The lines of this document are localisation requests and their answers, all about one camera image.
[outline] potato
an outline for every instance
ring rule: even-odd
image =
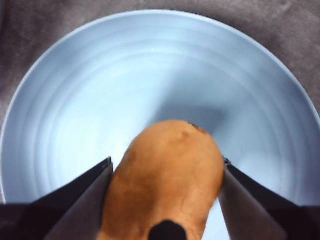
[[[224,175],[222,154],[182,120],[146,128],[127,149],[105,195],[99,240],[147,240],[165,220],[200,240]]]

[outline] gray fabric surface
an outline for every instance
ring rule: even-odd
[[[196,13],[244,32],[293,72],[320,111],[320,0],[5,0],[0,122],[23,76],[52,44],[85,23],[137,9]]]

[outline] light blue bowl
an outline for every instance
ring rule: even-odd
[[[295,77],[234,28],[169,10],[86,24],[33,65],[1,137],[6,202],[34,201],[109,155],[117,166],[140,131],[165,119],[205,128],[283,197],[320,204],[319,116]],[[203,239],[227,237],[216,202]]]

